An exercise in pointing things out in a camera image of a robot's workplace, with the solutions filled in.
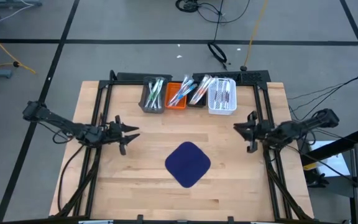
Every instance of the clear container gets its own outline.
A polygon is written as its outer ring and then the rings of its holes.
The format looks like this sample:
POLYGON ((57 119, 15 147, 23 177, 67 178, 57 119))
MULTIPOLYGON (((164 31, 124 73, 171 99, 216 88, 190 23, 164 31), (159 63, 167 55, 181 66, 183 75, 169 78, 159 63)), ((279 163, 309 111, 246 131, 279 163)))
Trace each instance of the clear container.
POLYGON ((210 114, 230 115, 236 109, 237 109, 236 82, 233 79, 218 78, 215 82, 210 84, 208 88, 208 112, 210 114), (223 81, 229 81, 230 84, 229 104, 227 108, 223 108, 224 103, 222 103, 222 106, 220 104, 220 102, 222 102, 222 88, 224 88, 223 81))

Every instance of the white wire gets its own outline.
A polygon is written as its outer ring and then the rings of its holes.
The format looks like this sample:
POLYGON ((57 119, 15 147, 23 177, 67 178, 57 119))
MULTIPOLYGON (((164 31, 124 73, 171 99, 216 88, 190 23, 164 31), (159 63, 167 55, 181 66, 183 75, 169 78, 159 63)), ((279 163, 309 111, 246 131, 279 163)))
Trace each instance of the white wire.
POLYGON ((33 4, 27 3, 27 2, 25 2, 23 0, 20 0, 20 1, 23 2, 24 4, 28 5, 28 6, 33 6, 33 4))
POLYGON ((19 12, 25 10, 25 9, 28 9, 28 8, 34 6, 33 4, 29 4, 29 3, 27 3, 27 2, 25 2, 25 1, 23 1, 23 0, 21 0, 21 1, 22 1, 25 5, 28 5, 28 6, 22 8, 22 9, 17 10, 17 11, 14 12, 13 14, 11 14, 10 16, 3 17, 2 19, 0 19, 0 22, 1 22, 1 21, 4 21, 5 19, 8 19, 8 18, 10 18, 10 17, 12 17, 12 16, 14 16, 14 15, 16 15, 17 13, 19 13, 19 12))

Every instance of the orange container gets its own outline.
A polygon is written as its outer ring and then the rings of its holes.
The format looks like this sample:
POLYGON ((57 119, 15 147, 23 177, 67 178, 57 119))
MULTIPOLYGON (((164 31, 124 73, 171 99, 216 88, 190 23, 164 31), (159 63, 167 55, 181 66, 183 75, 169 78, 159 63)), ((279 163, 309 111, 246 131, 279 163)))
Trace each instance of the orange container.
POLYGON ((181 83, 168 83, 167 91, 165 94, 165 108, 166 109, 173 109, 173 110, 183 110, 186 108, 186 98, 187 96, 183 97, 176 106, 168 106, 169 101, 172 99, 173 96, 180 90, 181 83))

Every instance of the gray container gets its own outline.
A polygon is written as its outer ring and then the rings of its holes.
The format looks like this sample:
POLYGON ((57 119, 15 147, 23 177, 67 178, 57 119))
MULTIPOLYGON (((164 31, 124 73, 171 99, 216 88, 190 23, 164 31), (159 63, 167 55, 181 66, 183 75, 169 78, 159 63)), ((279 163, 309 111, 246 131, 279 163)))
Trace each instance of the gray container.
POLYGON ((139 104, 138 104, 140 106, 140 108, 142 108, 142 111, 144 113, 159 113, 160 114, 160 113, 164 112, 164 110, 165 110, 165 92, 167 90, 167 83, 168 83, 168 81, 164 77, 144 77, 142 96, 141 96, 139 104), (162 84, 162 88, 161 88, 161 92, 160 92, 161 108, 159 108, 159 109, 152 109, 150 107, 145 108, 147 98, 150 95, 149 81, 152 81, 153 85, 155 85, 157 78, 163 79, 163 84, 162 84))

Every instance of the white basket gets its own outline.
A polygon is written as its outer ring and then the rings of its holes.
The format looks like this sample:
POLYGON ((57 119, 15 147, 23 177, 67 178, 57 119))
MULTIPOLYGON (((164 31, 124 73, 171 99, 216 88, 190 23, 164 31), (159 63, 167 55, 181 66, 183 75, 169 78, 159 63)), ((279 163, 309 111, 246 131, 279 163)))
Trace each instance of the white basket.
POLYGON ((218 94, 216 95, 217 102, 220 102, 222 99, 222 80, 227 80, 225 78, 218 78, 214 83, 210 84, 208 88, 208 112, 210 114, 218 114, 218 115, 230 115, 237 109, 237 93, 236 93, 236 82, 229 78, 230 83, 230 94, 229 94, 229 106, 228 109, 219 109, 219 103, 216 104, 214 108, 215 102, 215 93, 216 93, 216 85, 218 85, 218 94))

